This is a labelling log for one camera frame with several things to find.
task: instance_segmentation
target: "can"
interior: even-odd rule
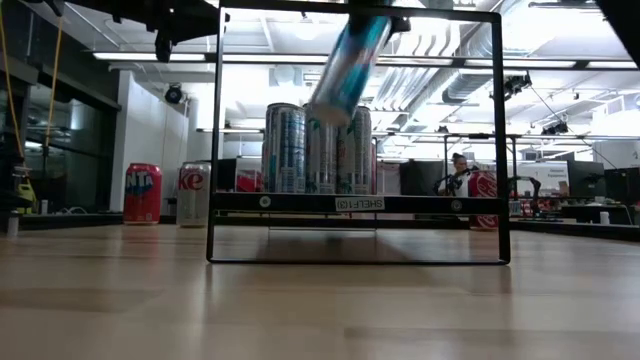
[[[156,165],[129,165],[124,190],[124,223],[157,224],[162,206],[162,171]]]
[[[296,105],[277,103],[267,107],[267,145],[266,158],[263,160],[267,161],[267,192],[305,192],[304,119],[304,110]]]
[[[338,128],[320,122],[305,109],[305,174],[308,194],[335,194]]]
[[[338,194],[371,194],[371,113],[359,106],[338,129]]]
[[[182,227],[205,227],[209,219],[211,164],[185,162],[178,177],[176,223]]]
[[[391,27],[388,16],[349,18],[311,97],[311,111],[320,122],[333,126],[349,124]]]
[[[469,176],[469,197],[497,198],[498,181],[493,171],[472,171]],[[473,215],[469,217],[472,230],[497,230],[497,215]]]

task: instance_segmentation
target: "red soda can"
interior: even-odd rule
[[[498,197],[498,181],[492,171],[472,171],[469,177],[469,197]],[[497,215],[473,215],[469,218],[472,230],[497,230]]]
[[[157,224],[162,206],[162,171],[156,165],[131,164],[124,189],[124,223]]]

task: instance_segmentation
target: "shelf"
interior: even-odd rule
[[[496,215],[496,198],[216,193],[215,209],[262,213]]]

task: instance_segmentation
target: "falling can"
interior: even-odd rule
[[[391,31],[392,19],[387,16],[349,18],[311,97],[310,111],[315,118],[333,126],[349,124]]]

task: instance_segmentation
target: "white wall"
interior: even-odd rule
[[[611,164],[621,169],[640,167],[639,141],[599,141],[594,148],[593,161],[603,163],[605,169],[613,169]]]
[[[118,114],[111,185],[111,210],[122,211],[124,178],[131,163],[162,169],[162,197],[174,194],[179,167],[186,159],[188,119],[135,82],[129,71],[120,73]],[[163,213],[166,203],[163,201]]]

